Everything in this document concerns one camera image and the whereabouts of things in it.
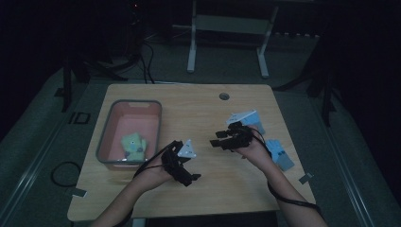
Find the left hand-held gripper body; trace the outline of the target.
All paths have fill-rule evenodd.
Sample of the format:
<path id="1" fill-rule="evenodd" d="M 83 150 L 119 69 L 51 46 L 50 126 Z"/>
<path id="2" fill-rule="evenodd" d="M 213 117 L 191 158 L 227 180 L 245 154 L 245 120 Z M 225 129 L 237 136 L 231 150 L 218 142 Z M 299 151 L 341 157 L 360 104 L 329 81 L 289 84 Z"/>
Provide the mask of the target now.
<path id="1" fill-rule="evenodd" d="M 170 174 L 175 181 L 185 185 L 185 179 L 187 176 L 191 175 L 191 173 L 184 168 L 183 164 L 196 158 L 197 154 L 192 147 L 190 139 L 183 143 L 182 148 L 173 148 L 170 144 L 164 148 L 162 154 L 164 170 Z"/>

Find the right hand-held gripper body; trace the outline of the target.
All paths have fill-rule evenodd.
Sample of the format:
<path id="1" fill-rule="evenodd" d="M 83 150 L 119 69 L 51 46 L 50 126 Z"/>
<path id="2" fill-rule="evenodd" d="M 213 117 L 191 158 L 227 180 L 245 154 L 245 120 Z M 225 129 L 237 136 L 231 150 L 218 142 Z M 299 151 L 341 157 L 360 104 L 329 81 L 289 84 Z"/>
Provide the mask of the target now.
<path id="1" fill-rule="evenodd" d="M 247 112 L 232 113 L 226 120 L 228 130 L 233 131 L 233 136 L 228 139 L 231 142 L 231 146 L 227 149 L 245 148 L 252 141 L 253 134 L 251 133 L 250 126 L 245 126 L 241 123 L 241 119 Z"/>

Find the blue glove grey cuff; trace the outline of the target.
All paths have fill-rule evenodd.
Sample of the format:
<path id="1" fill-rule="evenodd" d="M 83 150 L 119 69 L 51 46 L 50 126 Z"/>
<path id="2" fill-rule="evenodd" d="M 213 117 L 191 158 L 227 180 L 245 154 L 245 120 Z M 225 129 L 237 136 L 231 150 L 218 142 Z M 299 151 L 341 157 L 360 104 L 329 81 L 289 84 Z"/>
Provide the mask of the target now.
<path id="1" fill-rule="evenodd" d="M 282 171 L 287 171 L 294 167 L 294 163 L 285 152 L 279 140 L 268 140 L 267 148 L 271 153 L 272 160 L 279 166 Z"/>
<path id="2" fill-rule="evenodd" d="M 258 131 L 261 134 L 265 133 L 265 129 L 261 123 L 261 120 L 259 118 L 259 114 L 257 111 L 250 111 L 245 114 L 245 116 L 241 119 L 241 123 L 245 126 L 250 126 L 254 125 L 257 127 Z"/>

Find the pink plastic bin grey rim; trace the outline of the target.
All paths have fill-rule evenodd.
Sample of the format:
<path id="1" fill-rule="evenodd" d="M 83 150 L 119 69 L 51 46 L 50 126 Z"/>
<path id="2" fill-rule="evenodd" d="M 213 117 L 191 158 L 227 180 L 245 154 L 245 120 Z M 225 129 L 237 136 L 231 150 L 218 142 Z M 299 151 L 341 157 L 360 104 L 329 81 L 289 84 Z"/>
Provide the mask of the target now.
<path id="1" fill-rule="evenodd" d="M 162 121 L 162 105 L 156 100 L 115 101 L 109 110 L 96 149 L 97 160 L 109 170 L 139 167 L 157 153 Z M 145 160 L 130 162 L 125 158 L 121 139 L 138 132 L 148 142 Z"/>

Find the person's right hand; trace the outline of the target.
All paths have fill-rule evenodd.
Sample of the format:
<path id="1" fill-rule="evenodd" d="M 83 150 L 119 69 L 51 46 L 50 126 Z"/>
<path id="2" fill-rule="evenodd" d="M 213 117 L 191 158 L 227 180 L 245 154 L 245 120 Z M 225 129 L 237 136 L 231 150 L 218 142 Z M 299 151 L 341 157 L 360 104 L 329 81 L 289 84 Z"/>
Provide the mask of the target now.
<path id="1" fill-rule="evenodd" d="M 257 131 L 257 127 L 250 125 L 253 134 L 252 141 L 245 148 L 237 148 L 235 152 L 239 153 L 243 158 L 250 161 L 263 173 L 267 173 L 274 168 L 274 163 L 267 152 L 266 146 L 263 144 L 261 137 Z"/>

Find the person's left hand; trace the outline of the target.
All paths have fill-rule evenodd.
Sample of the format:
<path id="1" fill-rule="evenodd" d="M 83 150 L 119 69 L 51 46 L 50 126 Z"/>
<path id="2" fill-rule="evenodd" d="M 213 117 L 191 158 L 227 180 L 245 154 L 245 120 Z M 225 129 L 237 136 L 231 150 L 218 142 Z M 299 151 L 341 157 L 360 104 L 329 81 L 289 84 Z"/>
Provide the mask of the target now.
<path id="1" fill-rule="evenodd" d="M 145 170 L 133 178 L 134 184 L 141 192 L 152 190 L 170 180 L 172 176 L 164 170 L 160 157 L 152 160 Z"/>

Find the black metal stand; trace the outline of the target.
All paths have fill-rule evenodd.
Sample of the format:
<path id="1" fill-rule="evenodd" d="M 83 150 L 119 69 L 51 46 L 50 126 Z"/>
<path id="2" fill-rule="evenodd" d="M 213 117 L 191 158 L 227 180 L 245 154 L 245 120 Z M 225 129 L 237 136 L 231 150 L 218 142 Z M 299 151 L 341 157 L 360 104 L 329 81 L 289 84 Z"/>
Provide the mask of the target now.
<path id="1" fill-rule="evenodd" d="M 55 94 L 55 96 L 59 96 L 63 99 L 61 111 L 65 113 L 72 103 L 72 75 L 76 76 L 78 82 L 88 83 L 91 79 L 88 68 L 92 68 L 102 77 L 114 80 L 126 80 L 126 78 L 118 76 L 116 72 L 130 66 L 133 66 L 132 60 L 118 65 L 105 66 L 94 57 L 84 53 L 77 52 L 67 55 L 62 62 L 62 87 L 59 88 Z"/>

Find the white metal desk frame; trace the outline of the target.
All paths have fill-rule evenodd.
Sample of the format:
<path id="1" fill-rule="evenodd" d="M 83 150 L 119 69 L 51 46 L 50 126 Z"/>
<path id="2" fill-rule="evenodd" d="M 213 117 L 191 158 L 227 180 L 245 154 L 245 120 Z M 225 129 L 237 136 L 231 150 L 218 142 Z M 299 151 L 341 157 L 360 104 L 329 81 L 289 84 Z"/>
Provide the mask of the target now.
<path id="1" fill-rule="evenodd" d="M 240 17 L 234 15 L 219 15 L 199 13 L 198 6 L 204 0 L 191 1 L 191 24 L 187 27 L 190 30 L 190 45 L 187 58 L 186 71 L 194 73 L 197 57 L 197 33 L 199 31 L 225 32 L 229 34 L 260 35 L 262 43 L 255 49 L 261 77 L 266 79 L 270 76 L 265 58 L 265 52 L 272 33 L 275 19 L 279 10 L 277 5 L 268 7 L 268 18 Z"/>

